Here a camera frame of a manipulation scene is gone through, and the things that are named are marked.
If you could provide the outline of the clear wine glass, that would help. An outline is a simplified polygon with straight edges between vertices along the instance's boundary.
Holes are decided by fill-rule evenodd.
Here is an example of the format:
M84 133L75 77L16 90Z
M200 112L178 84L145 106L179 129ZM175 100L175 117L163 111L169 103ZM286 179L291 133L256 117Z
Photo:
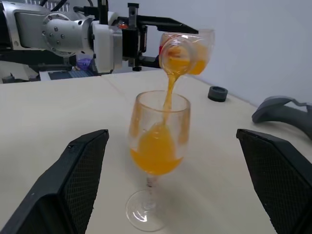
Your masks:
M159 177L176 169L187 154L191 104L182 95L153 90L137 95L128 132L130 156L146 173L146 189L132 194L126 216L140 231L157 232L167 223L168 203L157 191Z

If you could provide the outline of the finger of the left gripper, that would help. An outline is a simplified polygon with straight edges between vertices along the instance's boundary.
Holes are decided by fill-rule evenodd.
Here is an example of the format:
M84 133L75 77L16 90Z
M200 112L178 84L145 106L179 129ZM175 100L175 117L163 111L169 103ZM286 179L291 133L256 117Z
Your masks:
M140 56L140 65L142 67L160 68L159 57Z
M139 24L155 26L157 30L161 32L174 32L187 34L199 33L198 30L172 18L138 15L137 20Z

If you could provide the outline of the dark laptop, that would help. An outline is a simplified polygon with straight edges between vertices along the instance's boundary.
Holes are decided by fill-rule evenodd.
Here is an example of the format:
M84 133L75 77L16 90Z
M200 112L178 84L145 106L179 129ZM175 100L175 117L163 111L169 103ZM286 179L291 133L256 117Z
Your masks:
M71 71L49 72L48 75L50 80L93 77L97 73L92 65L91 59L82 58L77 61L77 65Z

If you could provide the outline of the grey curved plastic piece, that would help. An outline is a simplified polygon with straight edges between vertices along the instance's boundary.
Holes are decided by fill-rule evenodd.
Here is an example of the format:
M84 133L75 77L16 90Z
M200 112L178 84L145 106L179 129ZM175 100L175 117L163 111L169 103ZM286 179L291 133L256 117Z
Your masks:
M253 123L282 122L301 130L312 140L312 104L287 96L266 98L252 115Z

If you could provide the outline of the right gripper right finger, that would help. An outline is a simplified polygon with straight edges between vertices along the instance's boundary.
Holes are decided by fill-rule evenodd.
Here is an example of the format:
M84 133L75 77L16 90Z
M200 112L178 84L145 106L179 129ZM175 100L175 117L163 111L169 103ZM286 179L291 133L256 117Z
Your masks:
M253 188L277 234L312 234L312 163L290 142L238 129Z

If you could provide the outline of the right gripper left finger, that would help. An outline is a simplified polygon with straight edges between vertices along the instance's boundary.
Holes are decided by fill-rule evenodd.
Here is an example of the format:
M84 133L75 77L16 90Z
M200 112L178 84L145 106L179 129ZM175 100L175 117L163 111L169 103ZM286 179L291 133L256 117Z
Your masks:
M108 139L104 129L71 141L36 180L0 234L85 234Z

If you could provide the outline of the clear bottle with orange drink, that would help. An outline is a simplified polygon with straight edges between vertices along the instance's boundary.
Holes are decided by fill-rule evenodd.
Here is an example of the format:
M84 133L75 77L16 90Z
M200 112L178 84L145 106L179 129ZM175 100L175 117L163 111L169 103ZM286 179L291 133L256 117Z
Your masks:
M159 66L170 74L199 75L211 59L214 44L212 29L198 34L164 33L159 45Z

